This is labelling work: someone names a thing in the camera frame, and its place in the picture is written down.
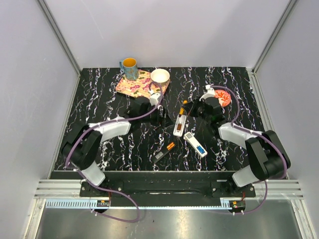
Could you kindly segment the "white remote dark batteries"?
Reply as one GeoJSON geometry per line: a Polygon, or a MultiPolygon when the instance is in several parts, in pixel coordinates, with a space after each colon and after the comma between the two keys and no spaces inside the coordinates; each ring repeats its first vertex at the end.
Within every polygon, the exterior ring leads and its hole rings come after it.
{"type": "Polygon", "coordinates": [[[186,115],[178,115],[175,122],[174,130],[173,130],[174,136],[177,136],[177,137],[183,136],[186,119],[187,119],[186,115]]]}

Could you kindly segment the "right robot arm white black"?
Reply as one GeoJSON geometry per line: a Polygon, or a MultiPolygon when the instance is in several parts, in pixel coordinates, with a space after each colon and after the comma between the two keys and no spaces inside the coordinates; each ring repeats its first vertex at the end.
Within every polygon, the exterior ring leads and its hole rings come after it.
{"type": "Polygon", "coordinates": [[[257,132],[227,121],[218,99],[214,97],[197,98],[183,104],[182,108],[188,116],[202,118],[213,136],[246,150],[249,165],[232,175],[226,186],[230,196],[240,196],[245,186],[251,183],[285,178],[291,163],[274,131],[257,132]]]}

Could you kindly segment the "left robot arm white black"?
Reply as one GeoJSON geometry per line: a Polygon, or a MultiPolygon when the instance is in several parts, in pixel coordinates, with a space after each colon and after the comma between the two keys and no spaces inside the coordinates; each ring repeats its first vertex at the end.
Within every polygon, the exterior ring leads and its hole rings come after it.
{"type": "Polygon", "coordinates": [[[134,132],[143,123],[164,125],[165,110],[160,105],[162,99],[160,93],[154,93],[149,98],[137,97],[122,116],[99,123],[78,123],[71,130],[60,152],[66,166],[75,166],[92,183],[90,190],[97,197],[106,195],[108,191],[108,185],[104,182],[106,176],[95,161],[100,145],[114,137],[134,132]]]}

